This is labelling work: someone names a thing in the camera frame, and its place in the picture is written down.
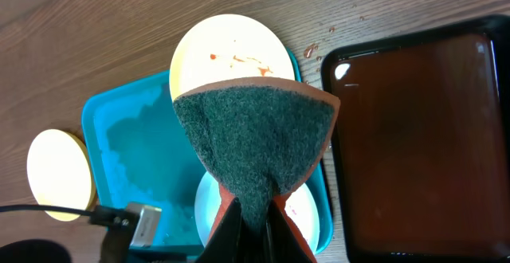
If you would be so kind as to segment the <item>red green scrub sponge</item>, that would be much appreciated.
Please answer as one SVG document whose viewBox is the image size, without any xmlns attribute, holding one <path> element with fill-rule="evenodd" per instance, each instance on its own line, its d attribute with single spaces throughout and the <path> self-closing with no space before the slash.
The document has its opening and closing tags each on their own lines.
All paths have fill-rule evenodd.
<svg viewBox="0 0 510 263">
<path fill-rule="evenodd" d="M 194 88 L 174 99 L 173 107 L 219 185 L 222 201 L 209 240 L 237 198 L 243 220 L 237 262 L 266 262 L 265 223 L 274 201 L 314 261 L 284 208 L 322 159 L 339 114 L 339 98 L 295 80 L 244 77 Z"/>
</svg>

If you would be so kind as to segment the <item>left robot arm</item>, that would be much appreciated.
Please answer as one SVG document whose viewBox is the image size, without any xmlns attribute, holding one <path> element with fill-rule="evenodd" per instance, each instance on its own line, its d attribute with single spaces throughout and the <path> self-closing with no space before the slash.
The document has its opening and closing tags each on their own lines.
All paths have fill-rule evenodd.
<svg viewBox="0 0 510 263">
<path fill-rule="evenodd" d="M 181 253 L 152 253 L 130 250 L 131 238 L 123 231 L 109 230 L 100 248 L 99 262 L 181 263 Z M 29 239 L 1 248 L 1 263 L 72 263 L 70 252 L 55 241 Z"/>
</svg>

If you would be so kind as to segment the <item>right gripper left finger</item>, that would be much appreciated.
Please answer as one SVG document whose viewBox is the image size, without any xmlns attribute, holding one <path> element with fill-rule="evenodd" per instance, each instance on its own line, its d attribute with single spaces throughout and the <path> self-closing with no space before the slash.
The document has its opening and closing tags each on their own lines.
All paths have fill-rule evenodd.
<svg viewBox="0 0 510 263">
<path fill-rule="evenodd" d="M 243 220 L 241 204 L 235 198 L 218 224 L 196 263 L 236 263 Z"/>
</svg>

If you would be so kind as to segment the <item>light blue plate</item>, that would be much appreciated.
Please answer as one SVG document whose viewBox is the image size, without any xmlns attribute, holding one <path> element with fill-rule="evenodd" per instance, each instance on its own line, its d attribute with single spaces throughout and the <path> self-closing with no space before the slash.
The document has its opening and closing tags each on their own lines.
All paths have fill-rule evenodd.
<svg viewBox="0 0 510 263">
<path fill-rule="evenodd" d="M 315 200 L 313 179 L 294 191 L 285 203 L 284 211 L 293 220 L 314 254 L 320 253 L 330 240 L 330 228 L 324 225 L 323 208 Z M 198 236 L 206 246 L 216 214 L 221 205 L 218 182 L 206 172 L 198 184 L 194 200 L 194 218 Z"/>
</svg>

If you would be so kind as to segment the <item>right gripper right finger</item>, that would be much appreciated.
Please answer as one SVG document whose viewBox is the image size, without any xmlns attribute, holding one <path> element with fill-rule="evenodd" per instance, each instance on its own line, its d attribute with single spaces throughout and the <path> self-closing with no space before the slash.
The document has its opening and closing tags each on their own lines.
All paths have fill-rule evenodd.
<svg viewBox="0 0 510 263">
<path fill-rule="evenodd" d="M 269 263 L 312 263 L 279 206 L 272 201 L 265 223 L 265 261 Z"/>
</svg>

